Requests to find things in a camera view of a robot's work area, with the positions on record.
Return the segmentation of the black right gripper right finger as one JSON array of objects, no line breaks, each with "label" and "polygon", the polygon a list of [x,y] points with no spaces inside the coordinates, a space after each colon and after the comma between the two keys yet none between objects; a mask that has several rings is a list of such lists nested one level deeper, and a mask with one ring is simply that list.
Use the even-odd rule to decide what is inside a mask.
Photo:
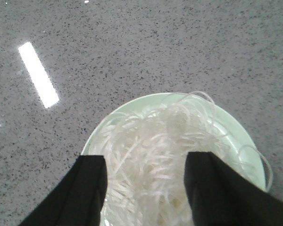
[{"label": "black right gripper right finger", "polygon": [[196,226],[283,226],[283,202],[211,152],[189,152],[184,186]]}]

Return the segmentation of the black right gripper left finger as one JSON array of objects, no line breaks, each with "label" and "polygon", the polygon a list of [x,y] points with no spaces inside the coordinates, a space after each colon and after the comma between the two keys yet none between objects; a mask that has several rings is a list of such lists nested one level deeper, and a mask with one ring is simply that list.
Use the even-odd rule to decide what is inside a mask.
[{"label": "black right gripper left finger", "polygon": [[107,191],[102,155],[81,155],[22,226],[98,226]]}]

